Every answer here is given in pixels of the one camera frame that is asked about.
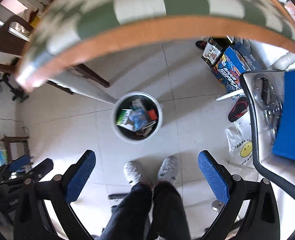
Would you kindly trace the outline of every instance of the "white trash bin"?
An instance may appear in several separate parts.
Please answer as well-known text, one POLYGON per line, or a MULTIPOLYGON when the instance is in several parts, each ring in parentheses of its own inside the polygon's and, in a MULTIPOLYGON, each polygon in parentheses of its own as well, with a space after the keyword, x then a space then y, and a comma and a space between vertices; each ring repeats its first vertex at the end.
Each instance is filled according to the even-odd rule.
POLYGON ((111 116, 111 122, 112 122, 112 128, 115 132, 115 134, 123 139, 124 141, 130 142, 130 143, 142 143, 150 138, 152 138, 160 129, 162 126, 162 121, 163 121, 163 114, 162 114, 162 108, 158 101, 152 97, 151 95, 144 93, 144 92, 131 92, 128 93, 124 96, 122 96, 114 105, 113 113, 111 116), (152 131, 150 134, 146 137, 138 137, 135 135, 134 132, 127 130, 119 125, 116 124, 116 121, 118 119, 118 116, 121 112, 122 109, 128 109, 128 106, 131 105, 132 100, 135 98, 142 98, 145 102, 147 102, 152 108, 155 110, 158 119, 156 120, 156 124, 152 128, 152 131))

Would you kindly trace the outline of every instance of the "slipper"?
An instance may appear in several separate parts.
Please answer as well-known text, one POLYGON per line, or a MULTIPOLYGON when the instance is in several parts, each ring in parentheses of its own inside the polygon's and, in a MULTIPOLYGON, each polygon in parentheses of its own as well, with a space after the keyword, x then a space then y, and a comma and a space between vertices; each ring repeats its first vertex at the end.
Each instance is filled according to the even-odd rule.
POLYGON ((246 97, 239 98, 235 106, 232 108, 232 110, 228 114, 228 120, 230 122, 235 122, 237 119, 239 119, 242 115, 246 113, 248 105, 249 103, 246 97))
POLYGON ((204 50, 206 46, 207 41, 197 41, 195 43, 195 46, 198 47, 199 49, 204 50))

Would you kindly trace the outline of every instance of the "floor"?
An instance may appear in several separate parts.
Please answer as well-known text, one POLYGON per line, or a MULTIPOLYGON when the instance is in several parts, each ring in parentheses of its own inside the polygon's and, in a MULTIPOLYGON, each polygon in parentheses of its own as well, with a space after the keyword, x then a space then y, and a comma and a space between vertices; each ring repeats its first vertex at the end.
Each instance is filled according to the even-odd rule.
MULTIPOLYGON (((129 192, 123 166, 138 160, 155 181, 167 156, 181 161, 175 186, 182 195, 192 237, 199 237, 216 217, 215 200, 200 172, 197 157, 208 150, 231 173, 257 180, 256 172, 239 170, 229 159, 225 129, 235 101, 215 101, 225 89, 201 60, 195 41, 177 41, 131 49, 89 62, 97 74, 111 82, 104 89, 115 98, 130 91, 144 91, 163 105, 164 121, 158 133, 142 144, 119 139, 111 128, 113 105, 82 95, 69 95, 48 84, 36 89, 21 104, 21 118, 30 131, 34 163, 54 161, 54 170, 44 180, 63 174, 85 150, 95 152, 97 163, 79 199, 72 203, 91 234, 99 235, 110 218, 108 194, 129 192)), ((49 213, 57 226, 51 206, 49 213)))

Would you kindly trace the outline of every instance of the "electrical wire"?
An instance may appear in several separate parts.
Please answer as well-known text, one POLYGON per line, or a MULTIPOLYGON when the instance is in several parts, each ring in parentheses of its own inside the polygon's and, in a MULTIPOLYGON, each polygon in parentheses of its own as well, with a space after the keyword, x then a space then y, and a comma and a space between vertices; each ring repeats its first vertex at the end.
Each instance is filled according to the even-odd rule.
POLYGON ((22 122, 23 123, 23 126, 21 127, 23 129, 23 132, 25 134, 25 136, 30 136, 30 130, 28 127, 25 126, 24 122, 23 121, 17 121, 17 120, 14 120, 14 119, 3 119, 3 118, 0 118, 0 120, 4 120, 4 121, 14 121, 14 122, 22 122))

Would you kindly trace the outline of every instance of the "white plastic bag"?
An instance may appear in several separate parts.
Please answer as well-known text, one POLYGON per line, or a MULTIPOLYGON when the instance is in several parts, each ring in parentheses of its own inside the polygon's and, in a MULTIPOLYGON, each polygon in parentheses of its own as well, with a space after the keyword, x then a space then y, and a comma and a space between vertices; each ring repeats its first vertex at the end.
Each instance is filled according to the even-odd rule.
POLYGON ((253 167, 252 133, 249 112, 226 129, 231 162, 253 167))

